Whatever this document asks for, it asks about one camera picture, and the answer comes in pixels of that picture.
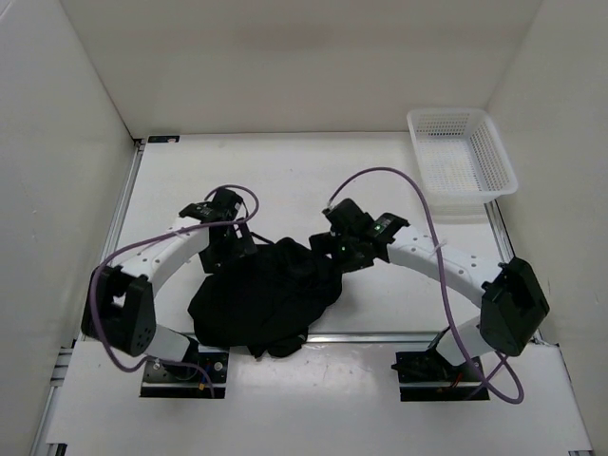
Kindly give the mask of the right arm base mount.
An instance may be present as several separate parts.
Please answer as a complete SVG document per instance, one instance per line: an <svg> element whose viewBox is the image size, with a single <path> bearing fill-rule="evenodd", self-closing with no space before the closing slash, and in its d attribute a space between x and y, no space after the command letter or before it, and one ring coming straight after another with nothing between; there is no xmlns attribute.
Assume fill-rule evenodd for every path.
<svg viewBox="0 0 608 456"><path fill-rule="evenodd" d="M405 403L488 401L489 393L476 371L478 357L452 366L434 351L399 351L391 368L397 372L400 401Z"/></svg>

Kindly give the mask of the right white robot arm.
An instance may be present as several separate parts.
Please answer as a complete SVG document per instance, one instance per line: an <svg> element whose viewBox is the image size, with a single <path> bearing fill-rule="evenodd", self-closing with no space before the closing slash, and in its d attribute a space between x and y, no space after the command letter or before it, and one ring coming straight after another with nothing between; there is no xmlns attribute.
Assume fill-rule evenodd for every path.
<svg viewBox="0 0 608 456"><path fill-rule="evenodd" d="M426 350L427 370L447 380L467 359L489 352L522 354L550 308L540 282L526 260L486 260L442 247L409 222L391 213L372 218L352 199L323 212L329 231L309 238L316 254L329 257L343 273L373 266L380 259L436 280L467 298L480 313L446 328Z"/></svg>

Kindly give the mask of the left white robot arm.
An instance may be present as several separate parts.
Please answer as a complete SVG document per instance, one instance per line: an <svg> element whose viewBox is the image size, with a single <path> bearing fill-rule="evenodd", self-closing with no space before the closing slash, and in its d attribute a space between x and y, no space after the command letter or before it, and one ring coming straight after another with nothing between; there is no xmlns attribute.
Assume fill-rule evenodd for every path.
<svg viewBox="0 0 608 456"><path fill-rule="evenodd" d="M103 344L119 370L130 370L116 355L122 352L166 367L179 380L196 375L198 342L158 324L155 297L193 257L214 274L256 251L247 226L256 211L243 198L250 192L224 184L181 209L164 234L124 246L94 269L81 331Z"/></svg>

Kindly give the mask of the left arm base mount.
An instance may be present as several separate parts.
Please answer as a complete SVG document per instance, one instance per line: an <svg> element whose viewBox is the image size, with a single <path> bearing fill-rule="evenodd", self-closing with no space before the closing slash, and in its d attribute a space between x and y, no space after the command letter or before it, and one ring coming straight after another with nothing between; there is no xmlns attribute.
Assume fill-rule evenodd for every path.
<svg viewBox="0 0 608 456"><path fill-rule="evenodd" d="M229 350L199 346L195 368L170 366L160 361L148 361L140 386L141 398L215 399L225 398Z"/></svg>

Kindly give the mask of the black shorts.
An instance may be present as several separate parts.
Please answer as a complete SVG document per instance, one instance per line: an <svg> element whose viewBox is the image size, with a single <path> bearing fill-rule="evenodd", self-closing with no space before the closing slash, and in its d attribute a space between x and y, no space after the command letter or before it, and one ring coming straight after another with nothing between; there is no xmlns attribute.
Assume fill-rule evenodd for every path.
<svg viewBox="0 0 608 456"><path fill-rule="evenodd" d="M302 348L342 290L342 273L330 258L284 237L207 276L188 313L203 345L284 358Z"/></svg>

